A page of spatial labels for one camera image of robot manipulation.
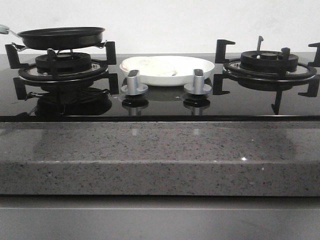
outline white plate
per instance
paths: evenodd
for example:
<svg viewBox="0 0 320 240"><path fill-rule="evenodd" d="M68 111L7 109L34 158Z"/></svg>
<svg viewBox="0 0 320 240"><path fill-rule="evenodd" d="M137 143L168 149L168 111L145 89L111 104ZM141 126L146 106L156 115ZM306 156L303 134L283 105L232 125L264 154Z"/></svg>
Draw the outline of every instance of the white plate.
<svg viewBox="0 0 320 240"><path fill-rule="evenodd" d="M156 76L143 75L143 73L140 73L141 83L150 86L169 87L192 83L194 80L194 69L202 69L204 78L206 79L215 67L211 61L190 56L152 56L152 58L157 58L172 64L175 67L176 75ZM134 66L131 66L131 68L133 69L129 69L130 71L139 70L135 69ZM127 77L129 71L123 69L122 64L120 64L120 69L125 77Z"/></svg>

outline frying pan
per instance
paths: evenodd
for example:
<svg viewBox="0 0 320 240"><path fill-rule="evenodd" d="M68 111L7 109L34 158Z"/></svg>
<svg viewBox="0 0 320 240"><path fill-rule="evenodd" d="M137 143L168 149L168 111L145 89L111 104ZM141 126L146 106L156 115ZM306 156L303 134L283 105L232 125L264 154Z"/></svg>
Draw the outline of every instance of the frying pan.
<svg viewBox="0 0 320 240"><path fill-rule="evenodd" d="M102 27L58 27L22 31L18 34L9 27L0 25L0 34L13 33L21 38L24 45L36 50L80 49L97 45L102 41Z"/></svg>

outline granite countertop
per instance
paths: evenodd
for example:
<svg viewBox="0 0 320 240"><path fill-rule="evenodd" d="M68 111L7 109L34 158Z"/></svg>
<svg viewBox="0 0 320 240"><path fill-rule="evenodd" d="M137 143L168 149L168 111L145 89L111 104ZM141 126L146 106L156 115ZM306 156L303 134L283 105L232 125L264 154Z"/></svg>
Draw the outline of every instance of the granite countertop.
<svg viewBox="0 0 320 240"><path fill-rule="evenodd" d="M2 195L320 196L320 122L0 123Z"/></svg>

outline gas stove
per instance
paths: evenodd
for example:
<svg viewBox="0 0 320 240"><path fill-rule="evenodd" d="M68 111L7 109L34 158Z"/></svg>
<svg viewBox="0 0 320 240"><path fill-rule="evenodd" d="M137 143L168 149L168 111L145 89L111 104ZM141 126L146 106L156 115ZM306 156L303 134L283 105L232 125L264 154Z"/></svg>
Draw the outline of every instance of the gas stove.
<svg viewBox="0 0 320 240"><path fill-rule="evenodd" d="M292 54L286 47L261 50L262 41L260 36L256 50L226 54L235 43L219 39L215 55L182 54L214 62L209 78L196 69L188 86L143 89L138 71L125 77L119 67L138 55L116 56L114 42L84 45L105 49L94 56L48 48L46 54L19 57L25 46L8 44L7 55L0 55L0 121L320 120L320 44L310 45L316 54ZM192 91L196 82L205 91Z"/></svg>

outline pan handle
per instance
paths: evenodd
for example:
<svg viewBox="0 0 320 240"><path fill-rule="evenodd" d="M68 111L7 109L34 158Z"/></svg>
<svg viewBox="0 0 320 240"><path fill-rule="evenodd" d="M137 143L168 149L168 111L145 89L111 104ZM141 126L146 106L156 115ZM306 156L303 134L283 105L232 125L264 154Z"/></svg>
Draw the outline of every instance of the pan handle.
<svg viewBox="0 0 320 240"><path fill-rule="evenodd" d="M12 33L13 35L21 39L21 37L18 34L16 34L14 31L11 31L8 26L0 24L0 34L9 34L9 33Z"/></svg>

